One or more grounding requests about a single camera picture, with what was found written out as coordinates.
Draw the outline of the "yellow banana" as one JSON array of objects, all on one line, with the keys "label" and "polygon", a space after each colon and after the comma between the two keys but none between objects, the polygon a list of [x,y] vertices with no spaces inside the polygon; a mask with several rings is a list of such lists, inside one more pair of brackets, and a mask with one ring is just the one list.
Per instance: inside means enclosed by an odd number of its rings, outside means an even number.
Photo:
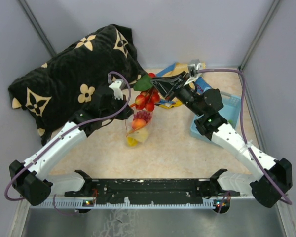
[{"label": "yellow banana", "polygon": [[135,138],[132,138],[130,136],[127,136],[127,144],[129,147],[135,147],[138,145],[138,141]]}]

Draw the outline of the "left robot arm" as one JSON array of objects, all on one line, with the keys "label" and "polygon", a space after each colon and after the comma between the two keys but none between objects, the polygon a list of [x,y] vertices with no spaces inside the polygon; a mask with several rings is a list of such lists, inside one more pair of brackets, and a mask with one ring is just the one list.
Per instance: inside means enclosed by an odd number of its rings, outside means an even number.
[{"label": "left robot arm", "polygon": [[129,106],[130,95],[123,94],[117,82],[95,92],[95,99],[75,111],[61,131],[39,151],[23,162],[13,161],[9,166],[10,183],[4,196],[13,188],[19,198],[32,206],[43,203],[49,196],[78,194],[89,195],[93,190],[91,178],[82,171],[65,175],[50,175],[50,171],[76,145],[102,128],[106,120],[127,120],[134,111]]}]

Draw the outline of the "purple red grapes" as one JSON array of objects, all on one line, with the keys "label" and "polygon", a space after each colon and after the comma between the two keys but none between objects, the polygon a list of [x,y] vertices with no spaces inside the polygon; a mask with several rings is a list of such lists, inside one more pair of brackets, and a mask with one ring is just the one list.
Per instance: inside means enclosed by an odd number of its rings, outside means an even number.
[{"label": "purple red grapes", "polygon": [[143,119],[146,122],[149,122],[151,118],[152,118],[152,113],[146,110],[137,111],[133,116],[133,120]]}]

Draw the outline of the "clear zip top bag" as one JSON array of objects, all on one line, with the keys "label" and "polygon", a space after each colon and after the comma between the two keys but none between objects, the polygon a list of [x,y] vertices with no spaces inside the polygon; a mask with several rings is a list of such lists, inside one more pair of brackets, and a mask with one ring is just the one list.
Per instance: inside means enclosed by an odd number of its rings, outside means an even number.
[{"label": "clear zip top bag", "polygon": [[151,134],[153,112],[145,108],[139,110],[135,105],[132,105],[132,109],[133,115],[125,121],[126,142],[129,147],[136,147],[144,143]]}]

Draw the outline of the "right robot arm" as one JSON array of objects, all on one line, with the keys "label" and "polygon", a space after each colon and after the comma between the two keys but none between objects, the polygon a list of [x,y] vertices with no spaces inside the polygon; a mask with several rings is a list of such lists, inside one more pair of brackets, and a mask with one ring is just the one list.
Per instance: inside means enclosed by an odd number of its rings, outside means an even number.
[{"label": "right robot arm", "polygon": [[267,208],[278,201],[288,205],[292,201],[286,195],[292,187],[292,165],[282,158],[278,160],[257,147],[238,133],[219,111],[223,108],[221,92],[209,88],[198,94],[197,88],[190,84],[196,81],[188,73],[166,78],[152,78],[151,84],[167,100],[177,98],[198,118],[194,121],[197,131],[208,140],[221,146],[241,162],[250,174],[219,172],[210,183],[211,191],[220,196],[230,191],[252,194]]}]

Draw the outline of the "red strawberries bunch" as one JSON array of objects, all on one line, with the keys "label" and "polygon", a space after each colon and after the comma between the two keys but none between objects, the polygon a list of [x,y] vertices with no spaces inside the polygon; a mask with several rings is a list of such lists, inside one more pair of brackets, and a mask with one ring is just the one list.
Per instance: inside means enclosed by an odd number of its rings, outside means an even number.
[{"label": "red strawberries bunch", "polygon": [[139,91],[140,94],[136,97],[131,107],[148,112],[152,112],[155,109],[155,104],[160,101],[160,96],[151,84],[151,79],[154,77],[156,77],[154,73],[148,73],[137,79],[133,89],[134,91]]}]

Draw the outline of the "orange peach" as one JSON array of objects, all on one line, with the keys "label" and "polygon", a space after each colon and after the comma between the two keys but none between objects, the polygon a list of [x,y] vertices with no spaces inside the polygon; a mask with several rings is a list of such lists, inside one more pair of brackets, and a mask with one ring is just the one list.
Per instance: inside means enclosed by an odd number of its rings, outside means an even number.
[{"label": "orange peach", "polygon": [[144,119],[135,119],[132,122],[132,129],[138,130],[146,126],[146,121]]}]

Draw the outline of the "yellow pear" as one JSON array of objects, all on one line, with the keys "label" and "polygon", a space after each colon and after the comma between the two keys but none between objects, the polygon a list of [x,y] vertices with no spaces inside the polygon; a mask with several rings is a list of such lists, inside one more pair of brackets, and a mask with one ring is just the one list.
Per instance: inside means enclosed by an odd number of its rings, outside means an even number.
[{"label": "yellow pear", "polygon": [[134,136],[134,139],[137,140],[138,142],[140,143],[143,143],[145,142],[148,137],[149,137],[149,131],[147,128],[143,127],[139,130],[136,130],[134,133],[133,133],[133,136]]}]

